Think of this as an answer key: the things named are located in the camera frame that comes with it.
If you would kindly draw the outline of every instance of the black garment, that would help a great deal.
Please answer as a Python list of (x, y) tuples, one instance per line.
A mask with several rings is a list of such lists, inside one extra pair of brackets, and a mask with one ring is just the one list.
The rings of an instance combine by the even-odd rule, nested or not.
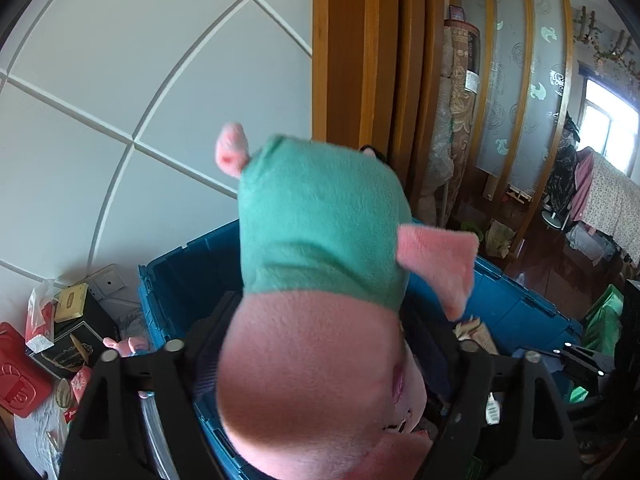
[(556, 163), (546, 182), (546, 192), (553, 210), (561, 213), (575, 195), (575, 168), (578, 155), (575, 146), (569, 144), (556, 155)]

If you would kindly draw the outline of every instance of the plush toy head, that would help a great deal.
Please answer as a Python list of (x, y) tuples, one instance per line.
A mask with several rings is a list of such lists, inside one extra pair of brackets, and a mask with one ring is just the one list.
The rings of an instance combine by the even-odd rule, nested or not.
[(413, 224), (391, 169), (353, 150), (273, 137), (250, 158), (230, 124), (216, 161), (240, 177), (244, 298), (216, 392), (229, 439), (281, 480), (411, 478), (430, 441), (408, 434), (426, 402), (398, 319), (408, 271), (457, 319), (477, 238)]

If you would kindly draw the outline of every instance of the blue storage crate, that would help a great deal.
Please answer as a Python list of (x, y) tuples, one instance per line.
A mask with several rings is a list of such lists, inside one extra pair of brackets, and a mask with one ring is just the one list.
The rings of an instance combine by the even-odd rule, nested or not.
[[(520, 346), (548, 351), (565, 342), (580, 341), (582, 327), (577, 321), (567, 319), (547, 300), (504, 276), (498, 267), (478, 257), (474, 270), (474, 290), (464, 319), (477, 316), (484, 320), (501, 353), (511, 354)], [(226, 291), (242, 291), (238, 221), (141, 266), (140, 279), (142, 310), (156, 348), (169, 339), (184, 337), (194, 322), (212, 314)], [(431, 287), (414, 274), (407, 297), (423, 315), (446, 322)], [(229, 478), (269, 478), (231, 446), (213, 395), (197, 402), (195, 411)]]

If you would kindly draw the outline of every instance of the white label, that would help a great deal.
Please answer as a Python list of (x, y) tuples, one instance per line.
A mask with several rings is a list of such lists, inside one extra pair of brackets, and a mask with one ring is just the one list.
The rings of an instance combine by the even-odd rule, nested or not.
[(486, 423), (489, 426), (498, 424), (500, 422), (500, 404), (494, 399), (494, 394), (489, 393), (489, 397), (486, 400)]
[(478, 77), (478, 74), (471, 72), (471, 70), (467, 70), (465, 77), (465, 90), (470, 90), (474, 94), (477, 94), (479, 81), (480, 78)]

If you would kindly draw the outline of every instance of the white wall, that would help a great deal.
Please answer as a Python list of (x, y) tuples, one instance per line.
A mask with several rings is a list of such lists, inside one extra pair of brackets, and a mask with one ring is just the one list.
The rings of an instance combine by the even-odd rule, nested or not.
[(0, 51), (0, 321), (33, 285), (137, 265), (238, 215), (223, 123), (311, 134), (312, 0), (33, 0)]

